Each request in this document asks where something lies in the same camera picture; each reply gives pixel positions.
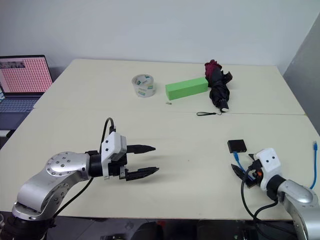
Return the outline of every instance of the packing tape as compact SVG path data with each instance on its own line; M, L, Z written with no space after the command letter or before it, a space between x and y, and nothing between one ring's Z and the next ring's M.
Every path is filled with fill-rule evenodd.
M149 74L139 74L132 78L132 85L138 97L148 98L155 94L154 78Z

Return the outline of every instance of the robotic arm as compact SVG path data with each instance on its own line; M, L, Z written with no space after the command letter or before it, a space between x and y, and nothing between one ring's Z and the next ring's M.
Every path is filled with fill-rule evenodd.
M291 215L299 240L320 239L320 206L311 189L282 177L281 164L273 148L254 155L257 183L272 200L278 198Z
M115 131L101 143L98 151L60 152L52 156L42 171L21 187L12 215L0 226L1 240L41 240L54 226L54 218L68 191L78 182L90 177L119 176L127 181L144 178L159 168L147 167L129 172L127 153L145 153L155 150L147 145L127 145L126 137Z

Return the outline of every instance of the green block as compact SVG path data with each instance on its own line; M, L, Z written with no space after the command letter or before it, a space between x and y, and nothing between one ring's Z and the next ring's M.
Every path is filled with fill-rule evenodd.
M165 85L165 92L169 100L203 93L207 90L208 81L205 77L199 77L187 81L180 81Z

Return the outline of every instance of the table surface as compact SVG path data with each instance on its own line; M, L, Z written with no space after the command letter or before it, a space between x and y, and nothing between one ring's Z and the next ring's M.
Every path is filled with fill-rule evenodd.
M131 110L34 109L0 151L0 210L10 211L21 185L56 153L99 149L105 119L113 117L127 143L156 147L129 154L131 171L160 167L155 174L126 182L97 177L61 215L115 218L251 219L240 195L241 181L230 164L228 140L244 139L247 153L273 147L283 176L302 185L313 181L313 141L320 137L304 115L225 114ZM239 154L246 168L250 159ZM65 203L86 183L76 184ZM315 192L320 196L320 184ZM245 188L252 211L270 204L259 187ZM290 219L279 205L262 219Z
M304 111L275 66L223 65L233 75L230 113L292 114ZM152 97L137 97L131 80L150 74ZM219 112L207 92L166 104L165 85L205 76L204 64L76 59L40 98L35 108L136 110L148 112Z

